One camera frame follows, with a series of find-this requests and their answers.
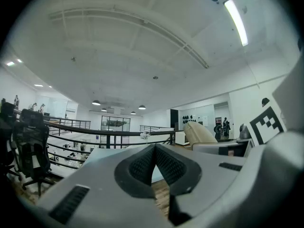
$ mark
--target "ceiling light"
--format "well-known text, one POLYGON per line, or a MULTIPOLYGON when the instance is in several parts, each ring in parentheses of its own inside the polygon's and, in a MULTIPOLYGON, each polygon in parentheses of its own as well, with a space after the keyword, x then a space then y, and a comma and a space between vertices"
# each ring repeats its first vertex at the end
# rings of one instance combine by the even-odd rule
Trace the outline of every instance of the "ceiling light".
POLYGON ((138 109, 140 109, 140 110, 145 110, 146 107, 145 107, 144 105, 140 105, 140 106, 138 107, 138 109))
POLYGON ((92 102, 92 104, 94 104, 94 105, 100 105, 100 102, 97 101, 97 100, 94 100, 94 101, 92 102))
POLYGON ((248 45, 248 39, 247 39, 245 27, 244 27, 243 21, 241 19, 241 16, 238 12, 236 5, 234 4, 233 0, 227 0, 226 2, 224 2, 224 5, 228 9, 228 12, 230 13, 230 15, 238 29, 237 31, 241 38, 242 45, 243 46, 248 45))

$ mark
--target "white ceiling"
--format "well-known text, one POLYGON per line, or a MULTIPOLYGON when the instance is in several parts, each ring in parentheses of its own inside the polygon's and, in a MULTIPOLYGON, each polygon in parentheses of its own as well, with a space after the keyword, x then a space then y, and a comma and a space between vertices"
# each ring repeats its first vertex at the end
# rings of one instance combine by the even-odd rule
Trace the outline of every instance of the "white ceiling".
MULTIPOLYGON (((246 47, 224 1, 36 0, 8 37, 10 56, 2 63, 20 57, 46 84, 94 111, 121 106, 129 114, 144 104, 144 113, 152 112, 161 108, 163 102, 152 101, 163 99, 164 89, 167 94, 244 53, 275 46, 282 15, 271 0, 233 0, 246 47)), ((38 81, 21 66, 9 70, 30 85, 38 81)))

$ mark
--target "railing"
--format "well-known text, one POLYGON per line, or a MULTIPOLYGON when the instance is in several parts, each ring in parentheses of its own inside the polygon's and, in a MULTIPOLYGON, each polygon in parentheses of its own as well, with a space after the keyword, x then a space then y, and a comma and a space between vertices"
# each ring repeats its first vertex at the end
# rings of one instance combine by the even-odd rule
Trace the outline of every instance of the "railing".
MULTIPOLYGON (((64 126, 84 128, 84 129, 90 129, 91 127, 91 121, 66 119, 66 118, 53 117, 53 116, 43 116, 43 118, 51 123, 64 125, 64 126)), ((59 136, 61 134, 70 133, 70 131, 61 130, 60 128, 55 128, 55 127, 49 127, 49 131, 52 135, 59 135, 59 136)))
POLYGON ((141 132, 155 132, 157 130, 159 130, 160 128, 166 128, 166 127, 154 127, 154 126, 145 126, 145 125, 141 125, 140 126, 140 131, 141 132))
MULTIPOLYGON (((18 110, 14 110, 14 111, 17 114, 21 113, 18 110)), ((53 121, 47 121, 47 120, 50 120, 50 119, 57 119, 57 120, 59 120, 57 122, 63 123, 62 121, 60 121, 60 119, 61 120, 66 120, 66 119, 53 118, 53 117, 49 117, 49 116, 43 116, 43 118, 44 118, 44 123, 47 126, 53 127, 53 128, 57 128, 59 130, 59 132, 61 132, 61 133, 76 132, 76 133, 85 133, 85 134, 92 134, 92 135, 99 135, 99 136, 100 135, 105 135, 106 136, 106 143, 86 142, 86 141, 81 141, 81 140, 67 139, 67 138, 64 138, 62 136, 59 136, 59 134, 50 134, 49 137, 54 137, 54 138, 57 138, 57 139, 61 139, 61 140, 65 140, 67 142, 73 142, 73 143, 98 145, 99 148, 101 146, 105 146, 107 149, 110 149, 110 146, 114 146, 114 148, 116 148, 116 146, 120 146, 122 148, 123 146, 127 146, 127 145, 142 145, 142 144, 151 144, 151 143, 169 143, 170 145, 172 145, 173 142, 175 141, 175 133, 176 132, 181 132, 181 131, 160 131, 160 132, 150 131, 150 134, 152 136, 153 135, 169 135, 169 138, 166 139, 166 140, 146 142, 146 143, 142 143, 142 142, 139 142, 139 143, 122 143, 122 137, 123 136, 140 136, 141 132, 121 132, 121 131, 91 130, 91 129, 88 129, 86 127, 85 128, 80 127, 81 123, 80 123, 79 127, 75 127, 74 124, 73 124, 73 126, 71 126, 71 125, 69 126, 67 124, 58 124, 58 123, 53 122, 53 121), (111 143, 111 141, 110 141, 111 136, 114 137, 114 143, 111 143), (116 138, 117 137, 121 138, 121 142, 120 143, 116 143, 116 138)), ((71 152, 76 152, 76 153, 81 153, 81 154, 86 154, 86 155, 90 154, 90 152, 81 151, 81 150, 72 149, 72 148, 67 149, 67 148, 64 148, 64 147, 52 144, 52 143, 48 143, 48 145, 52 146, 52 147, 55 147, 55 148, 58 148, 58 149, 69 150, 71 152)), ((63 155, 59 155, 59 154, 55 154, 55 153, 50 153, 49 152, 49 154, 51 154, 53 156, 56 156, 56 157, 61 157, 61 158, 65 158, 65 159, 68 159, 68 160, 71 160, 71 161, 75 161, 75 162, 78 162, 78 163, 85 162, 85 160, 70 158, 68 156, 63 156, 63 155)), ((69 165, 62 164, 62 163, 59 163, 59 162, 56 162, 56 161, 51 161, 51 163, 55 164, 55 165, 69 167, 69 168, 72 168, 72 169, 78 169, 78 167, 69 166, 69 165)))

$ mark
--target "office chair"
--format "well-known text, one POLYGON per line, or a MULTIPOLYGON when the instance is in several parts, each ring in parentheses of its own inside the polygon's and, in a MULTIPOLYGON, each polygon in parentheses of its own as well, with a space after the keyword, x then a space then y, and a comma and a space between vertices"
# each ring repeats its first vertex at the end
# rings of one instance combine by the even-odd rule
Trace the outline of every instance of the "office chair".
POLYGON ((11 165, 14 161, 14 152, 9 146, 9 141, 12 134, 12 125, 15 122, 13 113, 14 113, 14 105, 10 103, 3 103, 1 105, 1 113, 0 113, 0 166, 1 173, 5 176, 7 174, 12 174, 18 176, 19 181, 21 177, 19 174, 13 172, 11 169, 15 167, 15 165, 11 165))
POLYGON ((20 115, 20 122, 15 123, 13 140, 19 152, 19 165, 22 173, 33 180, 22 185, 37 183, 38 195, 41 195, 41 184, 54 184, 45 178, 48 176, 50 161, 48 158, 47 139, 49 128, 43 123, 43 116, 38 112, 24 109, 20 115))

